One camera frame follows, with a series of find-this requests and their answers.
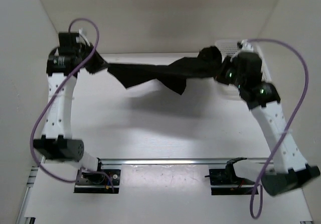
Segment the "black shorts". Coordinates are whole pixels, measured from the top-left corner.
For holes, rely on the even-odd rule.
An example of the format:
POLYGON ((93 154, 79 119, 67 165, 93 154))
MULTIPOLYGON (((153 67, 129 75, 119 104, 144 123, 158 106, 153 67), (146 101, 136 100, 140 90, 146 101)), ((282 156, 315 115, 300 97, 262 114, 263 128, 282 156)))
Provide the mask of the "black shorts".
POLYGON ((197 57, 183 57, 169 65, 110 63, 107 71, 125 88, 158 80, 170 90, 183 94, 188 79, 213 78, 222 64, 216 46, 202 49, 197 57))

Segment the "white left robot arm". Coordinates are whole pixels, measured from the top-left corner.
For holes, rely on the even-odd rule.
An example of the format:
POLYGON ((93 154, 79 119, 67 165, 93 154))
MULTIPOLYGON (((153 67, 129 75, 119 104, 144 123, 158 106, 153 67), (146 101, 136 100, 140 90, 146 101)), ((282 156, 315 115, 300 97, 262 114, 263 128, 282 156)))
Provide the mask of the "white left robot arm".
POLYGON ((83 141, 72 137, 71 111, 78 72, 92 66, 98 56, 94 45, 82 43, 59 46, 50 52, 46 67, 48 103, 30 136, 30 152, 38 167, 44 168, 36 153, 89 170, 87 176, 94 184, 103 182, 105 171, 99 168, 99 159, 85 151, 83 141))

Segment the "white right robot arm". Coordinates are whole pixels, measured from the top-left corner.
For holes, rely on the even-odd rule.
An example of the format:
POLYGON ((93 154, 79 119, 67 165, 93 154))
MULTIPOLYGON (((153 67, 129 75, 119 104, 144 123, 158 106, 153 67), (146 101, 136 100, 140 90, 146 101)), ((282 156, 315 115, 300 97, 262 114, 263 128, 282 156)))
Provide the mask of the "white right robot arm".
POLYGON ((231 159, 225 167, 228 182, 258 183, 271 196, 301 188, 320 177, 317 166, 309 165, 289 132, 275 85, 264 78, 262 60, 256 53, 227 56, 215 64, 214 79, 237 88, 240 98, 257 120, 270 149, 263 167, 245 157, 231 159))

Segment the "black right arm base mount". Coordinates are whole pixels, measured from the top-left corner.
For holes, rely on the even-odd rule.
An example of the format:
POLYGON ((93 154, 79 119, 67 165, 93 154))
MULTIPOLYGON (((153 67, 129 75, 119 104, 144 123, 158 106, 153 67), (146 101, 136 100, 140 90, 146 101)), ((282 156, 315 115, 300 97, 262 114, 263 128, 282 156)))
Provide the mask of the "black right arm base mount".
POLYGON ((261 165, 245 157, 228 160, 223 168, 209 169, 211 194, 217 196, 250 195, 261 165))

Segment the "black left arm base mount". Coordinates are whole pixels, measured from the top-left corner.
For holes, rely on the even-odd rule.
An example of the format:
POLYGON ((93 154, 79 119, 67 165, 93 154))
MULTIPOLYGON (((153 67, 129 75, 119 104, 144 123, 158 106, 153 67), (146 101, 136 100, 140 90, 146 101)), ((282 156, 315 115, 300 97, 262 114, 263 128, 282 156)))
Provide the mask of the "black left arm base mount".
POLYGON ((94 174, 80 170, 77 171, 76 182, 74 185, 74 193, 83 194, 118 194, 120 189, 121 169, 101 169, 112 180, 103 174, 94 174))

